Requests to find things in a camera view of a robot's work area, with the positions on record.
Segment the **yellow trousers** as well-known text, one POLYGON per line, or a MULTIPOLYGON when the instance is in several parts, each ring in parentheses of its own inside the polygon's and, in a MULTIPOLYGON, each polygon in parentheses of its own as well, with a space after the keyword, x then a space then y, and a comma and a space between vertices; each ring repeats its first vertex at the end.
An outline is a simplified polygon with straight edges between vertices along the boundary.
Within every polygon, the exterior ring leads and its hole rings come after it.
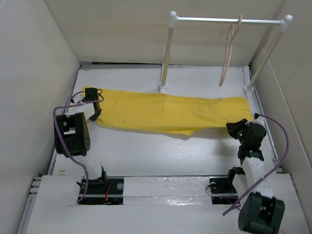
POLYGON ((226 123, 253 119, 244 97, 206 99, 104 89, 102 127, 191 136, 226 123))

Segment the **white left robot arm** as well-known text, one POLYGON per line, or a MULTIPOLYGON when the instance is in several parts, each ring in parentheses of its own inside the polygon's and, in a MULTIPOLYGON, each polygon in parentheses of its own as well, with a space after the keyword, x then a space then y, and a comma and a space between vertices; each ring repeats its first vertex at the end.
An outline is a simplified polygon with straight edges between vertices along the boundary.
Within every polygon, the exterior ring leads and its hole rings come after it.
POLYGON ((109 187, 108 177, 101 168, 101 176, 89 178, 87 167, 75 159, 75 156, 86 156, 91 148, 91 138, 87 121, 96 121, 101 112, 100 103, 104 101, 103 90, 85 88, 70 98, 71 105, 57 106, 53 109, 54 141, 58 154, 70 158, 79 165, 85 178, 78 183, 81 189, 94 189, 97 193, 104 193, 109 187))

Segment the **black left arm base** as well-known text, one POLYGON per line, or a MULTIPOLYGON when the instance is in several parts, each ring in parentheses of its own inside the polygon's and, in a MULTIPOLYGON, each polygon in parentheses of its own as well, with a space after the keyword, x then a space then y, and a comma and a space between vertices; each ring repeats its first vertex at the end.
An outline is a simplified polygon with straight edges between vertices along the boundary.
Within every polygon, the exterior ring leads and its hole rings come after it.
POLYGON ((101 167, 101 176, 97 179, 86 179, 76 182, 79 186, 78 204, 80 205, 123 205, 123 177, 108 177, 106 171, 101 167))

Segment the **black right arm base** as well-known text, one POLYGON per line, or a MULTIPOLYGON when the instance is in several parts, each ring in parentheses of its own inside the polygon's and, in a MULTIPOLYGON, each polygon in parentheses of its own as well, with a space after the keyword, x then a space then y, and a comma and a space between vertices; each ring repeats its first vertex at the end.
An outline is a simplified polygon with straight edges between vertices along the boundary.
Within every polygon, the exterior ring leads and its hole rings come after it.
POLYGON ((206 191, 212 196, 213 205, 232 205, 238 200, 236 189, 233 186, 235 175, 244 175, 241 167, 232 167, 227 175, 209 177, 206 191))

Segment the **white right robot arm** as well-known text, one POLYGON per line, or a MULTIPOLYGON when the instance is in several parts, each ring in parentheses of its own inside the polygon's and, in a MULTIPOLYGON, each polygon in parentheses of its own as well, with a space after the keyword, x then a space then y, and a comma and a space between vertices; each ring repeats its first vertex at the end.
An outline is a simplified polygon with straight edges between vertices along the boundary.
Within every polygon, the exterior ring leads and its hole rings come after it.
POLYGON ((238 227, 250 234, 277 234, 285 211, 285 204, 275 197, 265 171, 260 149, 267 131, 257 120, 243 119, 227 123, 228 134, 239 141, 239 167, 233 167, 225 180, 226 188, 236 192, 238 200, 229 208, 240 209, 238 227))

